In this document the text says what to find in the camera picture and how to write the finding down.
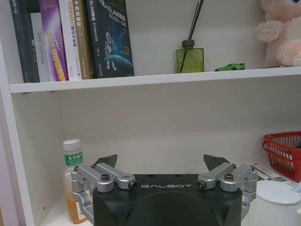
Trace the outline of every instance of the brown book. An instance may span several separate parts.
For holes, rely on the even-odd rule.
[[[85,0],[72,0],[82,79],[96,78]]]

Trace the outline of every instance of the shelf board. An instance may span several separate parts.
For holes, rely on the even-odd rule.
[[[11,84],[11,93],[60,91],[102,87],[136,86],[190,81],[223,81],[245,78],[267,78],[301,74],[301,67],[252,69],[226,72],[204,72],[186,74],[162,74],[135,77],[106,78],[79,81],[57,81],[26,84]]]

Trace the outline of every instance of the white wall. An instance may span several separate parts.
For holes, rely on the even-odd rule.
[[[265,162],[263,135],[301,127],[300,76],[60,93],[65,138],[86,164],[117,153],[130,173],[203,169],[205,153]]]
[[[13,95],[33,220],[39,226],[63,194],[64,129],[58,93]]]
[[[127,0],[136,75],[174,73],[174,51],[188,38],[196,0]],[[205,49],[205,70],[229,63],[263,68],[266,44],[254,28],[264,20],[259,0],[205,0],[193,39]]]

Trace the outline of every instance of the bottle cap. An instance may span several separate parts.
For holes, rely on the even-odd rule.
[[[184,40],[182,41],[182,46],[184,48],[193,48],[194,47],[194,40],[191,39],[191,40]]]
[[[70,139],[63,142],[63,149],[67,152],[77,151],[81,148],[79,139]]]

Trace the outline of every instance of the white book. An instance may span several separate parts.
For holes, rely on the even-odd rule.
[[[257,172],[258,181],[274,180],[274,181],[278,181],[278,182],[284,182],[286,184],[290,183],[290,181],[285,179],[283,176],[267,169],[266,167],[264,167],[256,162],[253,162],[251,165],[254,166],[255,171]]]
[[[81,80],[72,0],[59,0],[69,80]]]
[[[48,82],[50,79],[41,13],[30,13],[30,16],[32,19],[32,31],[37,54],[40,82]]]

